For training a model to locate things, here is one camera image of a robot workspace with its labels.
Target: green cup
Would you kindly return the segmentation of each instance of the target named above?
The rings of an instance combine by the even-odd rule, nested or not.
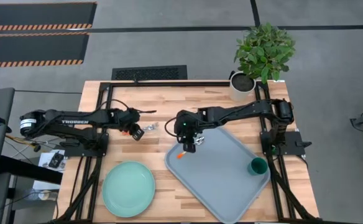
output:
[[[268,169],[266,161],[260,157],[253,159],[248,165],[248,172],[251,175],[262,175]]]

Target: white pot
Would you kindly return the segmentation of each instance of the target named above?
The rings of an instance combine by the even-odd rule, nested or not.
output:
[[[232,78],[235,76],[235,75],[238,75],[238,74],[242,74],[244,72],[236,72],[234,73],[231,78],[230,78],[230,98],[234,101],[242,101],[242,100],[246,100],[246,98],[248,97],[248,94],[250,92],[252,92],[253,90],[255,90],[255,87],[256,87],[256,80],[253,80],[254,81],[254,87],[249,90],[249,91],[239,91],[237,90],[233,85],[232,85]]]

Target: green plant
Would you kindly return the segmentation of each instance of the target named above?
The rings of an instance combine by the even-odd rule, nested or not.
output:
[[[281,71],[289,71],[285,63],[295,53],[295,41],[285,30],[266,23],[252,27],[243,40],[237,39],[237,43],[239,48],[234,63],[239,59],[238,70],[249,78],[262,77],[262,82],[267,83],[268,79],[278,80]]]

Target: potted plant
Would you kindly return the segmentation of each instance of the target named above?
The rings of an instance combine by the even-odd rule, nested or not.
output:
[[[238,49],[234,63],[238,59],[238,72],[231,76],[230,97],[240,101],[246,98],[256,86],[256,79],[262,83],[268,79],[278,80],[280,72],[289,71],[285,65],[295,53],[295,41],[285,30],[271,26],[270,23],[252,27],[244,39],[237,39]]]

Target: black floor mat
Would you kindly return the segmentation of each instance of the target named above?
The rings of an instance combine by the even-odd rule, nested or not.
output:
[[[113,68],[111,80],[186,80],[186,65]]]
[[[0,35],[0,67],[79,65],[88,39],[86,32]]]
[[[0,30],[90,28],[97,4],[0,4]]]

